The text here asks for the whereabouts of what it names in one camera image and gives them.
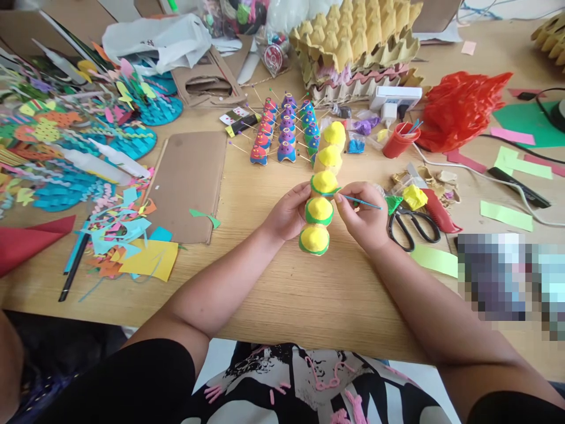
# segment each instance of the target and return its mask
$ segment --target red cup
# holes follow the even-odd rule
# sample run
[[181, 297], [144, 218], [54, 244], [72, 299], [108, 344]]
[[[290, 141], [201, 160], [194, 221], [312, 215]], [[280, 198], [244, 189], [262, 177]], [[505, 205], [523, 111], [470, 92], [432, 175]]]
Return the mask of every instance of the red cup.
[[421, 132], [419, 128], [412, 132], [412, 134], [408, 134], [412, 126], [413, 124], [409, 122], [400, 123], [396, 126], [383, 148], [383, 154], [387, 158], [394, 159], [402, 155], [413, 142], [420, 138]]

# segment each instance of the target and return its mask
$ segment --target red plastic bag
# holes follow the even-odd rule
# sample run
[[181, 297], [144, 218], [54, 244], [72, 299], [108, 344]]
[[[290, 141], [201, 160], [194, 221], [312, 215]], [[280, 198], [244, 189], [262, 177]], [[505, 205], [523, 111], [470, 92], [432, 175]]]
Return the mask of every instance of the red plastic bag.
[[489, 78], [456, 72], [427, 94], [424, 126], [417, 144], [432, 152], [460, 148], [487, 129], [493, 111], [504, 107], [502, 89], [511, 72]]

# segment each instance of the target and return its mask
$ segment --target scissors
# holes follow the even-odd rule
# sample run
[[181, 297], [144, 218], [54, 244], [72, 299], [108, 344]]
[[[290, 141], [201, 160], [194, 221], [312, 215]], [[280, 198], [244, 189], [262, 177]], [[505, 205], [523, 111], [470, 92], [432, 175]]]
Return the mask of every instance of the scissors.
[[[420, 233], [422, 238], [425, 241], [427, 241], [428, 243], [437, 243], [438, 241], [441, 240], [441, 233], [440, 233], [439, 227], [436, 225], [436, 223], [428, 215], [426, 215], [422, 212], [418, 212], [418, 211], [414, 212], [414, 211], [411, 211], [409, 209], [406, 209], [406, 208], [398, 205], [396, 211], [390, 216], [390, 218], [388, 220], [388, 236], [396, 244], [398, 244], [400, 247], [402, 247], [402, 249], [404, 249], [404, 251], [407, 251], [407, 252], [414, 251], [416, 245], [414, 244], [414, 239], [412, 238], [412, 236], [408, 232], [408, 228], [406, 228], [406, 225], [404, 225], [404, 222], [402, 221], [402, 219], [400, 217], [401, 215], [409, 215], [410, 216], [410, 219], [412, 219], [412, 223], [414, 224], [414, 227], [416, 227], [416, 230], [418, 230], [418, 232]], [[431, 229], [434, 231], [434, 237], [433, 238], [431, 238], [430, 236], [428, 236], [428, 234], [426, 234], [426, 232], [424, 231], [424, 229], [420, 225], [418, 218], [426, 221], [430, 225]], [[395, 219], [398, 222], [398, 225], [400, 225], [400, 228], [402, 229], [403, 233], [406, 235], [408, 242], [410, 243], [410, 246], [407, 247], [407, 248], [402, 246], [398, 242], [398, 240], [396, 240], [396, 238], [394, 237], [393, 224], [394, 224]]]

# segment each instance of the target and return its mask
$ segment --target hand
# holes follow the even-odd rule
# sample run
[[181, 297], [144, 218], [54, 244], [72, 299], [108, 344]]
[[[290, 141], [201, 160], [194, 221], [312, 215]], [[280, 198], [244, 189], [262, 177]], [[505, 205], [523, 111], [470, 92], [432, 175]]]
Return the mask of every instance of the hand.
[[[383, 209], [359, 205], [359, 212], [353, 208], [353, 200], [345, 196], [355, 197]], [[379, 249], [388, 241], [387, 222], [388, 205], [379, 191], [369, 183], [351, 183], [334, 195], [337, 210], [340, 213], [347, 231], [365, 251]]]
[[283, 242], [299, 235], [306, 225], [304, 213], [310, 192], [309, 181], [294, 187], [278, 201], [261, 227]]

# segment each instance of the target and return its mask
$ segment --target glue bottle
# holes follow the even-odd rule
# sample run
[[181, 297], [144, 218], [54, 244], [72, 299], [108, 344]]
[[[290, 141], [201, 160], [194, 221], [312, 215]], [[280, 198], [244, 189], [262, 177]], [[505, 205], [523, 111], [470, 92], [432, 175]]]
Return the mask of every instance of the glue bottle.
[[101, 144], [89, 138], [93, 145], [96, 146], [98, 151], [108, 158], [110, 162], [117, 165], [119, 168], [123, 169], [127, 173], [133, 175], [136, 178], [150, 178], [151, 174], [147, 169], [134, 161], [131, 157], [127, 156], [125, 153], [117, 151], [113, 147], [107, 144]]
[[109, 163], [98, 159], [90, 153], [83, 153], [78, 150], [68, 150], [59, 147], [61, 153], [68, 161], [72, 162], [74, 166], [88, 174], [95, 175], [109, 183], [117, 184], [119, 186], [127, 186], [131, 181], [131, 177]]

